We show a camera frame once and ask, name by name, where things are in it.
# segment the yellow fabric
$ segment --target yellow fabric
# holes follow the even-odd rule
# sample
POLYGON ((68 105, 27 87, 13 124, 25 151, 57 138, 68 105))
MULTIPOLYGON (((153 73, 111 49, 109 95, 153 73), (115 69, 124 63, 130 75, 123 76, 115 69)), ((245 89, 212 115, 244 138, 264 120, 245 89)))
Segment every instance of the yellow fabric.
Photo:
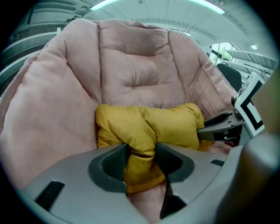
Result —
POLYGON ((193 103, 172 109, 141 106, 99 105, 96 109, 99 126, 98 147, 126 143, 130 156, 124 172, 128 193, 148 189, 165 177, 154 160, 157 142, 203 151, 196 130, 203 127, 204 118, 193 103))

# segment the pink cushion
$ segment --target pink cushion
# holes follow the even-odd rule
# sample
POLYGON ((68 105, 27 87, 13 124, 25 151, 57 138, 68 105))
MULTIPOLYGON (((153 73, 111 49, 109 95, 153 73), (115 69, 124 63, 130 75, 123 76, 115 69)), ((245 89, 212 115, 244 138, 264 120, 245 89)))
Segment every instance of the pink cushion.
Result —
MULTIPOLYGON (((139 22, 74 20, 29 58, 0 102, 1 162, 23 188, 57 161, 96 148, 101 103, 172 108, 194 102, 209 118, 231 107, 235 90, 195 41, 139 22)), ((163 200, 142 213, 159 218, 163 200)), ((135 205, 139 197, 130 195, 135 205)))

